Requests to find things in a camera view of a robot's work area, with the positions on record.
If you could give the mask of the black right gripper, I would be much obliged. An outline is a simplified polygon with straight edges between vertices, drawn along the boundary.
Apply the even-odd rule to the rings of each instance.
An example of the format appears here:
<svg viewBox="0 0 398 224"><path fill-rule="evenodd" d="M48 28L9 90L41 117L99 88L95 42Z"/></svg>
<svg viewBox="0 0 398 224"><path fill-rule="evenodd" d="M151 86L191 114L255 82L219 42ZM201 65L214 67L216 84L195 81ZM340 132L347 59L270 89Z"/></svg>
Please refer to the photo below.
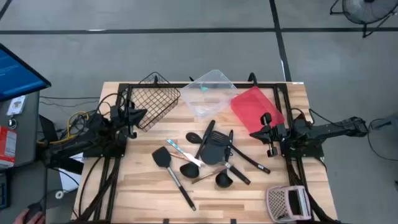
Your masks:
<svg viewBox="0 0 398 224"><path fill-rule="evenodd" d="M250 134L250 137L260 140L263 144L267 144L269 146L267 156L275 157L278 155L278 151L274 146L274 141L284 141L287 138L287 130L284 124L271 126L271 121L271 114L264 113L261 117L261 122L264 126L259 131Z"/></svg>

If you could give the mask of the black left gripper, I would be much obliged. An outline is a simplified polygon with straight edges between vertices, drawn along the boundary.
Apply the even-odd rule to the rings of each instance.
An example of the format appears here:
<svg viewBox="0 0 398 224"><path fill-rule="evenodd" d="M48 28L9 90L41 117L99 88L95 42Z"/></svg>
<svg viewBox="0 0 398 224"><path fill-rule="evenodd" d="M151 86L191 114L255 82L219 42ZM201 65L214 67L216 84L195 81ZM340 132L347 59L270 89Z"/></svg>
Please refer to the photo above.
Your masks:
<svg viewBox="0 0 398 224"><path fill-rule="evenodd" d="M131 139L137 138L137 133L133 131L134 125L139 125L147 113L147 109L133 109L128 107L125 110L117 106L110 108L110 118L115 128L127 128L127 136Z"/></svg>

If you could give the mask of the black spatula with steel handle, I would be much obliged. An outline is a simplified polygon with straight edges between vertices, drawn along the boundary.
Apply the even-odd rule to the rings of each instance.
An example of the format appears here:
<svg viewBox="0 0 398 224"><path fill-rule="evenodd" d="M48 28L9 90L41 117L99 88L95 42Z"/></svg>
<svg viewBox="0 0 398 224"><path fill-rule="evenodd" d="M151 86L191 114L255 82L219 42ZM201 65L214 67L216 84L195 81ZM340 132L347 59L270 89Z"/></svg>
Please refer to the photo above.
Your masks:
<svg viewBox="0 0 398 224"><path fill-rule="evenodd" d="M196 206L193 203L192 199L189 197L189 195L187 194L186 190L184 189L183 185L180 183L180 181L178 180L177 176L175 175L175 173L173 172L170 163L171 163L171 155L169 153L169 151L165 148L165 147L160 147L157 150L155 150L152 153L152 157L153 160L155 161L155 163L159 166L159 167L163 167L166 168L167 171L169 172L170 176L172 177L172 179L174 180L175 184L177 185L178 189L180 190L180 192L182 193L184 199L187 201L189 207L193 210L196 211Z"/></svg>

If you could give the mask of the silver knife blue patterned handle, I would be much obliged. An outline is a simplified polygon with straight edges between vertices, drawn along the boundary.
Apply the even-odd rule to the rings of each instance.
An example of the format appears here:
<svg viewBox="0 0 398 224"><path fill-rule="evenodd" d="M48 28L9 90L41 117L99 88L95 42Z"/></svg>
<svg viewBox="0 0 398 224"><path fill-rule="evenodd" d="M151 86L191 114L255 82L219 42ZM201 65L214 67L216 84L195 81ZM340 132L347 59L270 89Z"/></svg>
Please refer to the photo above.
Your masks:
<svg viewBox="0 0 398 224"><path fill-rule="evenodd" d="M201 167L203 165L205 165L204 162L200 161L199 159L196 159L192 154L185 152L183 149L181 149L177 144L175 144L171 139L167 139L167 142L173 146L179 153L180 153L180 157L182 159L185 159L188 162L192 162L195 165L197 165L198 167Z"/></svg>

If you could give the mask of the grey spatula steel neck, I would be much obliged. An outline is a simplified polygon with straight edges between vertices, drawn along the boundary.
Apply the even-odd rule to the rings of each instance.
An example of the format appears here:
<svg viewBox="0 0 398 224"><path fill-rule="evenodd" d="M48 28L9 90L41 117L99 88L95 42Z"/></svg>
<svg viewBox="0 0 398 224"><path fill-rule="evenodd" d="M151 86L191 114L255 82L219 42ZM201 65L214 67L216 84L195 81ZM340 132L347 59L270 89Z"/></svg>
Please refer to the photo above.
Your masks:
<svg viewBox="0 0 398 224"><path fill-rule="evenodd" d="M234 165L224 161L224 150L226 146L216 146L207 144L201 151L200 157L205 164L216 165L221 164L222 167L226 167L230 170L237 178L242 180L246 185L249 185L251 181Z"/></svg>

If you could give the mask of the rose gold table knife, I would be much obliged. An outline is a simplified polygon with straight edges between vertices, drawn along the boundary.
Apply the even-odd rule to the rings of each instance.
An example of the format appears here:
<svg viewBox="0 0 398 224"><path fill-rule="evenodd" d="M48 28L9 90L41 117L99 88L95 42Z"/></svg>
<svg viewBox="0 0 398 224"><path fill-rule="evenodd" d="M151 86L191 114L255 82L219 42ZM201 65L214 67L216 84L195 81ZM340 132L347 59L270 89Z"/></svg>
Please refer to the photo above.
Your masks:
<svg viewBox="0 0 398 224"><path fill-rule="evenodd" d="M188 158L186 158L185 156L183 156L183 155L180 155L180 154L176 154L176 153L174 153L174 152L170 152L169 153L172 157L176 157L176 158L179 158L179 159L183 159L183 160L185 160L185 161L190 161Z"/></svg>
<svg viewBox="0 0 398 224"><path fill-rule="evenodd" d="M217 168L217 169L211 171L211 172L208 173L208 174L205 174L205 175L203 175L203 176L201 176L201 177L198 177L198 178L192 180L191 183L192 183L192 184L195 184L195 183L197 183L197 182L199 182L199 181L202 181L202 180L204 180L204 179L206 179L206 178L209 178L209 177L211 177L211 176L213 176L213 175L219 174L220 172L222 172L222 171L224 171L224 170L226 170L226 167L219 167L219 168Z"/></svg>

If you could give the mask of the small black ladle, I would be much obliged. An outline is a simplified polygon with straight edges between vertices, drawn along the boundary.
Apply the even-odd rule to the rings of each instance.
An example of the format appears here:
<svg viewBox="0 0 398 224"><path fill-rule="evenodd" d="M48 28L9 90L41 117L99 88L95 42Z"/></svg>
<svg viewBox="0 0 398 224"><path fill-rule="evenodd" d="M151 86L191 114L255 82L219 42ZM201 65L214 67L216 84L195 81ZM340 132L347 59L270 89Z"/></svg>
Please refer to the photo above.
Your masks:
<svg viewBox="0 0 398 224"><path fill-rule="evenodd" d="M228 162L229 157L232 155L231 147L227 146L224 150L224 161ZM217 186L221 188L228 188L232 183L233 180L228 176L228 170L222 170L215 178Z"/></svg>

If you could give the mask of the large black ladle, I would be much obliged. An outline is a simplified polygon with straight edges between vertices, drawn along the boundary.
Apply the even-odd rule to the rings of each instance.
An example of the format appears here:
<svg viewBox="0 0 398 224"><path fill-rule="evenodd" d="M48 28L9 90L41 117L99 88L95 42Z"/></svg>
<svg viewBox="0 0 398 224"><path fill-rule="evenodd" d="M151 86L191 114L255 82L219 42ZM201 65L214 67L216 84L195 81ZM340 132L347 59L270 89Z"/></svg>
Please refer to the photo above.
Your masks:
<svg viewBox="0 0 398 224"><path fill-rule="evenodd" d="M206 144L206 140L207 140L208 136L210 135L211 131L213 130L215 123L216 123L215 120L211 120L208 127L206 128L205 133L202 137L203 142L200 144L200 147L197 150L197 153L195 154L196 159L199 158L200 153L201 153L202 149L204 148L204 146ZM184 175L185 177L188 177L188 178L197 178L200 174L199 167L192 162L182 165L180 167L180 172L182 173L182 175Z"/></svg>

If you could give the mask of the red plastic container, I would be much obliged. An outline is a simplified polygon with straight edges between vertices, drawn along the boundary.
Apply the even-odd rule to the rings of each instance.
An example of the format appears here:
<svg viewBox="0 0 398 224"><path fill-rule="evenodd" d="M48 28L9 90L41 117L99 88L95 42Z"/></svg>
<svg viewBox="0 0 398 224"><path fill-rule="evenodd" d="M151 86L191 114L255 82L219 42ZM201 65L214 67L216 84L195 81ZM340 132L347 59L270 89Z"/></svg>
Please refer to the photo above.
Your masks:
<svg viewBox="0 0 398 224"><path fill-rule="evenodd" d="M283 114L268 97L256 86L250 88L231 100L231 109L243 123L249 133L259 131L264 125L261 116L270 113L272 127L284 124Z"/></svg>

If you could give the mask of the clear plastic container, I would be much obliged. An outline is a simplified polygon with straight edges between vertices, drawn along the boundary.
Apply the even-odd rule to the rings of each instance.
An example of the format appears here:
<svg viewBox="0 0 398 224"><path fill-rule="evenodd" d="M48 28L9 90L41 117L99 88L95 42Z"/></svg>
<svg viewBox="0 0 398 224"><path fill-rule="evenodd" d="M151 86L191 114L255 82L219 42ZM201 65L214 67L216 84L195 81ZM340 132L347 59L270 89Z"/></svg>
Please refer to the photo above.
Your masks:
<svg viewBox="0 0 398 224"><path fill-rule="evenodd" d="M228 107L238 89L220 70L211 70L180 90L182 100L193 114L206 118Z"/></svg>

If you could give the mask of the pink perforated plastic caddy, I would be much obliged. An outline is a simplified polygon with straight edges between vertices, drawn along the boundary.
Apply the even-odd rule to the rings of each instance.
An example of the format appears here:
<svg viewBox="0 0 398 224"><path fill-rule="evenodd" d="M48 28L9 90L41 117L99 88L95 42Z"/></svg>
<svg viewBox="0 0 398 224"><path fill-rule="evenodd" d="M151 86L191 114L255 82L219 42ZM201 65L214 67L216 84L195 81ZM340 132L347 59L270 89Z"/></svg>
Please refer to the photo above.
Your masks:
<svg viewBox="0 0 398 224"><path fill-rule="evenodd" d="M302 185L275 186L266 192L267 210L273 222L295 223L311 220L310 201Z"/></svg>

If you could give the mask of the white paper sheet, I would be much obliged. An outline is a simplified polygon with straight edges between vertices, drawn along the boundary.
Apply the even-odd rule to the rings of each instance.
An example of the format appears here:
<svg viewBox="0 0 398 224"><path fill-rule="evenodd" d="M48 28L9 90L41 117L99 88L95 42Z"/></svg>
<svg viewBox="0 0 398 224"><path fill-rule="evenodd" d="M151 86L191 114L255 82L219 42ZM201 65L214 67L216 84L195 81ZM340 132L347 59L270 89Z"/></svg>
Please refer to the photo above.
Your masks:
<svg viewBox="0 0 398 224"><path fill-rule="evenodd" d="M81 174L75 174L64 169L59 169L59 171L62 189L72 191L79 187L81 182Z"/></svg>

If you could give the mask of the white ID badge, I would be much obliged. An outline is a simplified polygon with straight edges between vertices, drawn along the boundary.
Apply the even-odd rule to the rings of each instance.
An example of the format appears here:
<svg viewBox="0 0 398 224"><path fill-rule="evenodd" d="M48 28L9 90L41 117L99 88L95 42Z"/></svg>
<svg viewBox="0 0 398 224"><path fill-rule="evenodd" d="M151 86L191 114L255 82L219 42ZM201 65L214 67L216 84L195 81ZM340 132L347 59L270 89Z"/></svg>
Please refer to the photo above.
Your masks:
<svg viewBox="0 0 398 224"><path fill-rule="evenodd" d="M17 98L13 98L10 102L9 108L7 110L8 116L14 116L21 114L23 112L25 101L27 99L26 95L19 96Z"/></svg>

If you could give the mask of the black computer mouse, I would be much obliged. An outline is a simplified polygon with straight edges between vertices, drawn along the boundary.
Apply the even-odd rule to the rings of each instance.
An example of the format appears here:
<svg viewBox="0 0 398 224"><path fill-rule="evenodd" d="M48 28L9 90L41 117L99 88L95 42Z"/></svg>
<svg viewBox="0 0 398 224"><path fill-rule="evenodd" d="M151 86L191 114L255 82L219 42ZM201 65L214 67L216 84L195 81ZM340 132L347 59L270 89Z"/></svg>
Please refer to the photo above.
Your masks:
<svg viewBox="0 0 398 224"><path fill-rule="evenodd" d="M36 213L42 212L43 208L40 202L32 203L28 207L29 211L23 219L23 224L27 224Z"/></svg>

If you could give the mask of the person's hand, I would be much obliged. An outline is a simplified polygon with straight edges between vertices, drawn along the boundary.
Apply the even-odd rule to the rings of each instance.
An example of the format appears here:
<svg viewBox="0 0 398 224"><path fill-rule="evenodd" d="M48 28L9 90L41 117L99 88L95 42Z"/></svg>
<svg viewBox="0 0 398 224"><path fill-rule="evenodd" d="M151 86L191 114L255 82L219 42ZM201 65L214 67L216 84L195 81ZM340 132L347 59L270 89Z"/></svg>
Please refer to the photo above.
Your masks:
<svg viewBox="0 0 398 224"><path fill-rule="evenodd" d="M26 221L29 209L24 209L17 217L15 217L12 224L45 224L45 216L42 212L37 212L30 220Z"/></svg>

